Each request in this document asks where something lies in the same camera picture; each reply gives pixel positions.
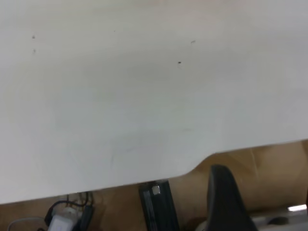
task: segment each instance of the white plug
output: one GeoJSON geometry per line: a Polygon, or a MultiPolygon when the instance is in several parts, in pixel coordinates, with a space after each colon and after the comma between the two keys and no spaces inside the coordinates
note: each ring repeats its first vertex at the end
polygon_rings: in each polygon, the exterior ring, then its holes
{"type": "Polygon", "coordinates": [[[71,218],[54,215],[48,231],[72,231],[75,221],[71,218]]]}

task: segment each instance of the wooden floor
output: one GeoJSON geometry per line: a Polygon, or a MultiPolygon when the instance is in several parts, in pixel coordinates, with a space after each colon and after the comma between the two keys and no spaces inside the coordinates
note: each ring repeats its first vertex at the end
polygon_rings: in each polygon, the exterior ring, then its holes
{"type": "MultiPolygon", "coordinates": [[[[169,179],[179,224],[191,230],[206,217],[208,172],[212,164],[233,172],[248,210],[269,210],[304,204],[308,186],[308,141],[244,149],[212,155],[187,175],[169,179]]],[[[94,192],[95,215],[90,231],[145,231],[138,186],[94,192]]],[[[0,205],[0,230],[10,221],[44,216],[59,197],[0,205]]],[[[12,231],[36,231],[43,223],[14,225],[12,231]]]]}

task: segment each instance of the cable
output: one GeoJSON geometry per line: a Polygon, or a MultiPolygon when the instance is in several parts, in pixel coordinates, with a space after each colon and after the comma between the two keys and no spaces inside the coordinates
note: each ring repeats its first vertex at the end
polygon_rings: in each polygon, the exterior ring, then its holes
{"type": "Polygon", "coordinates": [[[69,204],[69,205],[75,205],[75,206],[77,206],[77,207],[84,207],[84,206],[87,205],[88,201],[89,201],[89,193],[86,192],[86,200],[85,200],[85,202],[82,203],[82,204],[78,204],[78,203],[76,203],[76,202],[67,201],[67,200],[61,200],[61,201],[57,201],[56,203],[54,203],[50,208],[53,209],[53,208],[55,208],[57,205],[63,204],[63,203],[67,203],[67,204],[69,204]]]}
{"type": "Polygon", "coordinates": [[[21,221],[28,221],[28,220],[43,220],[44,221],[44,218],[42,218],[42,217],[28,217],[28,218],[20,218],[20,219],[17,219],[17,220],[13,220],[9,224],[7,231],[11,230],[11,227],[12,227],[13,224],[21,222],[21,221]]]}

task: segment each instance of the white table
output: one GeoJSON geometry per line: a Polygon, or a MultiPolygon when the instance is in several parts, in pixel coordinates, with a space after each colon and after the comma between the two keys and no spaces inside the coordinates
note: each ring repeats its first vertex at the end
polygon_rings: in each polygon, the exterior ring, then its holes
{"type": "Polygon", "coordinates": [[[306,0],[0,0],[0,203],[308,138],[306,0]]]}

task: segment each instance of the electrical cord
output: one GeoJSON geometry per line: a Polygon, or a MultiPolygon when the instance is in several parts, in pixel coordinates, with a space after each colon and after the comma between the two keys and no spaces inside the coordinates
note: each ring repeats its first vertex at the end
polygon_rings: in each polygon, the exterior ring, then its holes
{"type": "Polygon", "coordinates": [[[9,226],[8,226],[8,228],[7,228],[7,231],[10,231],[12,225],[15,224],[15,223],[22,222],[22,221],[29,221],[29,220],[43,220],[43,221],[44,221],[44,218],[42,218],[42,217],[28,217],[28,218],[20,218],[20,219],[17,219],[17,220],[13,220],[13,221],[9,224],[9,226]]]}

